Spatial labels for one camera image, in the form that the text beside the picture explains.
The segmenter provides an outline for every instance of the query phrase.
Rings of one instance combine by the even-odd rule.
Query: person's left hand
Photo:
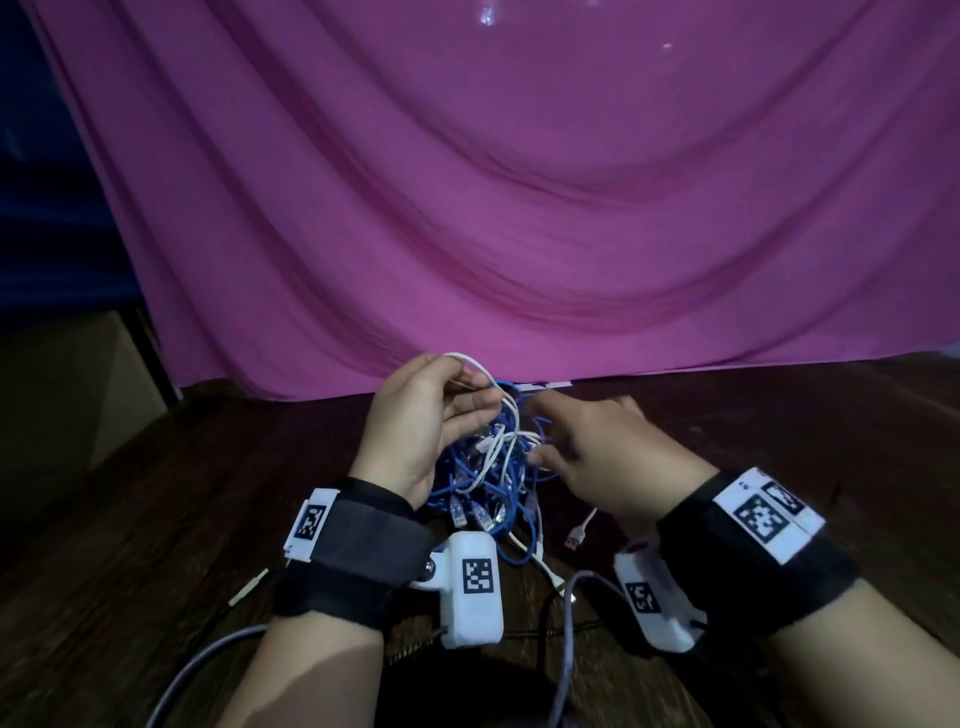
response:
[[[350,476],[420,508],[441,451],[499,413],[503,393],[487,385],[484,375],[450,356],[425,353],[408,361],[374,395]]]

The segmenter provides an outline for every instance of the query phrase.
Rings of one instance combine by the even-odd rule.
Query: gray cable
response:
[[[577,571],[564,583],[564,666],[560,671],[560,680],[557,682],[557,693],[553,698],[553,707],[550,709],[550,718],[546,721],[547,728],[557,728],[564,714],[566,696],[570,692],[570,678],[573,676],[573,587],[581,579],[596,579],[611,592],[624,601],[627,596],[596,571]]]
[[[182,685],[183,681],[186,680],[190,674],[194,672],[200,665],[202,665],[210,656],[216,652],[219,652],[230,644],[239,642],[240,640],[245,640],[247,637],[253,637],[254,635],[262,635],[266,631],[266,624],[255,624],[253,627],[244,627],[243,629],[238,629],[236,632],[231,632],[230,634],[221,637],[214,643],[208,644],[206,647],[204,647],[204,649],[194,655],[193,659],[183,666],[183,669],[177,673],[177,676],[170,682],[170,685],[167,686],[167,689],[163,691],[163,695],[160,696],[160,699],[156,703],[156,707],[150,714],[150,719],[147,720],[145,728],[156,728],[160,724],[160,719],[162,718],[167,705],[173,700],[174,695],[177,694],[177,690],[180,688],[180,685]]]

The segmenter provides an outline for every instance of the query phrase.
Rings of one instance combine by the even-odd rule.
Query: black wristband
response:
[[[719,473],[661,519],[660,554],[711,625],[763,637],[831,603],[858,571],[823,531],[779,564],[713,502],[737,478]]]
[[[434,541],[405,498],[357,478],[340,490],[309,563],[280,576],[274,613],[320,612],[386,632],[396,590],[420,578]]]

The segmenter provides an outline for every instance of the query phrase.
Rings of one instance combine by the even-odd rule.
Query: dark blue fabric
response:
[[[139,303],[100,184],[16,0],[0,0],[0,133],[0,327]]]

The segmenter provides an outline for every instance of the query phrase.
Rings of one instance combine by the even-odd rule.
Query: person's right forearm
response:
[[[835,728],[948,728],[960,659],[865,581],[768,641],[805,702]]]

